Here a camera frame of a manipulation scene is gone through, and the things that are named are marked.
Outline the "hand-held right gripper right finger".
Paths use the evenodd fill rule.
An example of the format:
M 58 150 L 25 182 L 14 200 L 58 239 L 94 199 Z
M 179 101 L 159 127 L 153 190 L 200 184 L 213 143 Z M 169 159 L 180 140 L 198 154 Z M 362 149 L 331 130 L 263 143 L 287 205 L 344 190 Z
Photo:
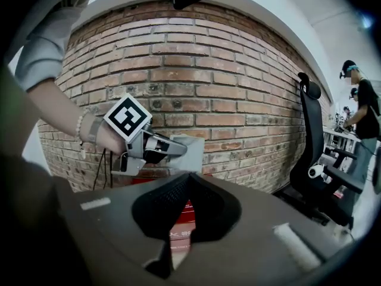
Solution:
M 188 193 L 196 227 L 178 284 L 330 285 L 351 250 L 271 194 L 196 174 Z

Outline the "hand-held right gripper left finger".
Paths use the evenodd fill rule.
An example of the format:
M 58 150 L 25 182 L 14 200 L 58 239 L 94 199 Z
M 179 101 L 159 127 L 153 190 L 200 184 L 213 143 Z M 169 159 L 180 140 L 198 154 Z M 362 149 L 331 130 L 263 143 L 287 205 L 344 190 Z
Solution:
M 170 230 L 188 197 L 187 173 L 75 193 L 56 185 L 60 214 L 91 285 L 190 285 L 173 267 Z

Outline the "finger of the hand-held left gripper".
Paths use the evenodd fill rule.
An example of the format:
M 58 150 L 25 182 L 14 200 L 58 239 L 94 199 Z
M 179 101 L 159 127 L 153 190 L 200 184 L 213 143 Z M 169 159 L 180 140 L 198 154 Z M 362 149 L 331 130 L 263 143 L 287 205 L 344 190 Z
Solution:
M 177 141 L 174 141 L 164 135 L 155 134 L 154 138 L 157 140 L 155 149 L 168 156 L 182 156 L 186 154 L 188 147 Z
M 146 164 L 158 164 L 161 160 L 165 159 L 167 154 L 163 153 L 145 153 L 143 159 L 146 161 Z

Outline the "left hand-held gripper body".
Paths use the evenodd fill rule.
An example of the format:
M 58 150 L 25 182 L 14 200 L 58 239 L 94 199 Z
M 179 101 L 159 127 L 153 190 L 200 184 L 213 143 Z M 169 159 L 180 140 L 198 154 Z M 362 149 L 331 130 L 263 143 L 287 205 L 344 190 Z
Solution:
M 111 173 L 118 176 L 137 176 L 146 163 L 153 159 L 149 152 L 161 153 L 163 143 L 151 130 L 152 114 L 130 94 L 120 99 L 104 116 L 122 140 L 118 167 Z

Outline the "person's left hand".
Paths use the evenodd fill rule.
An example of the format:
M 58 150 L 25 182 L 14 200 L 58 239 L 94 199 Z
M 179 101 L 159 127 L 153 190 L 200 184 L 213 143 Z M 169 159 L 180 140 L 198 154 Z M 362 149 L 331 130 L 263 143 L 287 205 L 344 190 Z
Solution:
M 117 155 L 121 155 L 126 151 L 124 139 L 106 122 L 102 122 L 98 129 L 96 144 L 97 146 L 106 148 Z

